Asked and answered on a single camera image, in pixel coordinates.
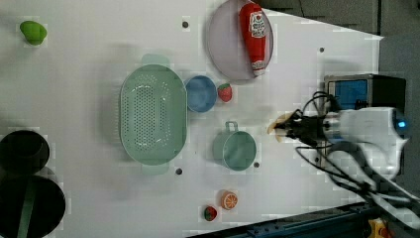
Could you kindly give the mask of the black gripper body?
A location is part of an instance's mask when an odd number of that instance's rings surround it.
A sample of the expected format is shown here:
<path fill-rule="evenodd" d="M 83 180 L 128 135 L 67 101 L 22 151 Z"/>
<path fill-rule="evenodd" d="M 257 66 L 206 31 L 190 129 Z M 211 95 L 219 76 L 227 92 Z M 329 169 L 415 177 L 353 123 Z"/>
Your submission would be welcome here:
<path fill-rule="evenodd" d="M 323 117 L 304 116 L 297 127 L 297 138 L 308 146 L 317 146 L 325 141 Z"/>

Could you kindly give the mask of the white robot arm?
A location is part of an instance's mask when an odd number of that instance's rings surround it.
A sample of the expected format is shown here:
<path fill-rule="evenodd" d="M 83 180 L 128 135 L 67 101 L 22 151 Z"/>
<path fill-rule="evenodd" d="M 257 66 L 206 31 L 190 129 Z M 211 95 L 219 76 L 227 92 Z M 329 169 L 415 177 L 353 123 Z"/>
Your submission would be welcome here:
<path fill-rule="evenodd" d="M 407 122 L 396 109 L 330 110 L 310 116 L 297 109 L 279 116 L 266 131 L 277 140 L 300 141 L 297 153 L 315 150 L 326 162 L 318 169 L 335 185 L 378 206 L 398 225 L 419 229 L 419 198 L 393 181 L 408 142 Z"/>

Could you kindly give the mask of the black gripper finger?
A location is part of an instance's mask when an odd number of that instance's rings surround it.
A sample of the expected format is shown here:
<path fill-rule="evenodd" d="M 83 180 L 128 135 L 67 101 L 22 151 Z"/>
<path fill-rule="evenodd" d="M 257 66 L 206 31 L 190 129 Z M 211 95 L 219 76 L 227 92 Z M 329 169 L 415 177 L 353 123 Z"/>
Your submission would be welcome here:
<path fill-rule="evenodd" d="M 283 136 L 283 137 L 290 138 L 290 139 L 300 139 L 301 138 L 301 134 L 297 133 L 293 130 L 282 130 L 280 132 L 280 135 Z"/>
<path fill-rule="evenodd" d="M 274 125 L 275 129 L 293 129 L 293 128 L 299 128 L 301 126 L 300 121 L 296 120 L 285 120 L 285 121 L 279 121 Z"/>

